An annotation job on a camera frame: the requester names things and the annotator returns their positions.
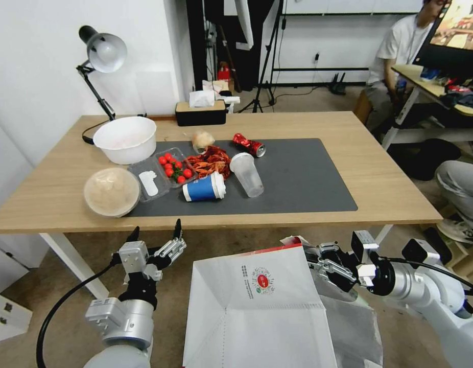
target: round food container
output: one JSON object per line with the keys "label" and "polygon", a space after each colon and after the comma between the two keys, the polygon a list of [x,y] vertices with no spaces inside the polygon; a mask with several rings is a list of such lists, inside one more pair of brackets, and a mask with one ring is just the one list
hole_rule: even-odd
{"label": "round food container", "polygon": [[136,207],[141,194],[139,181],[129,171],[109,168],[96,172],[85,183],[83,195],[95,213],[121,217]]}
{"label": "round food container", "polygon": [[113,163],[135,164],[150,157],[156,149],[156,124],[143,117],[127,117],[103,125],[93,135],[93,143]]}

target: metal rack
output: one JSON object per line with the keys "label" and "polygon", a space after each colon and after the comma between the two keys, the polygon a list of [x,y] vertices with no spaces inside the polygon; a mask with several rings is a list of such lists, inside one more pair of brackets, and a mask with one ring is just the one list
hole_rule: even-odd
{"label": "metal rack", "polygon": [[[352,15],[364,15],[364,16],[375,16],[375,15],[412,15],[416,13],[310,13],[310,14],[283,14],[282,12],[277,15],[282,26],[282,17],[288,16],[352,16]],[[276,68],[275,67],[275,58],[277,50],[277,39],[278,39],[279,27],[276,31],[274,39],[274,52],[272,55],[272,68],[271,68],[271,80],[269,86],[290,86],[290,87],[302,87],[302,86],[320,86],[326,83],[273,83],[274,72],[364,72],[369,70],[368,67],[336,67],[336,68]]]}

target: person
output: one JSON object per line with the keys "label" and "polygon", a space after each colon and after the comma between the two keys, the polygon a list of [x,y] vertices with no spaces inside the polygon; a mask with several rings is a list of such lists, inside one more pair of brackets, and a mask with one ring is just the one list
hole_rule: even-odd
{"label": "person", "polygon": [[373,132],[386,120],[393,118],[402,107],[398,89],[405,89],[406,81],[399,79],[391,67],[395,64],[411,64],[424,43],[432,25],[448,0],[422,0],[417,15],[399,20],[385,36],[374,63],[365,93],[372,105],[366,127]]}
{"label": "person", "polygon": [[473,244],[473,164],[446,161],[435,175],[443,196],[457,209],[461,221],[443,220],[437,227],[447,237]]}

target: crushed soda can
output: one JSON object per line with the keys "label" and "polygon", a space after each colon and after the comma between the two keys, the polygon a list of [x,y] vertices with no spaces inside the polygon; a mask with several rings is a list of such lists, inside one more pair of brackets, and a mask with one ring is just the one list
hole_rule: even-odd
{"label": "crushed soda can", "polygon": [[262,157],[266,153],[266,146],[263,143],[248,140],[240,133],[233,136],[233,142],[237,146],[244,147],[248,153],[255,157]]}

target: blue paper cup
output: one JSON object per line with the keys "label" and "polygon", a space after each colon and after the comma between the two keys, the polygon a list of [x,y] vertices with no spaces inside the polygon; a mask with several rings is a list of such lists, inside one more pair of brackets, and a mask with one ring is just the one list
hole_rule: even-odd
{"label": "blue paper cup", "polygon": [[187,202],[222,199],[226,194],[223,175],[219,172],[199,180],[192,181],[182,187]]}

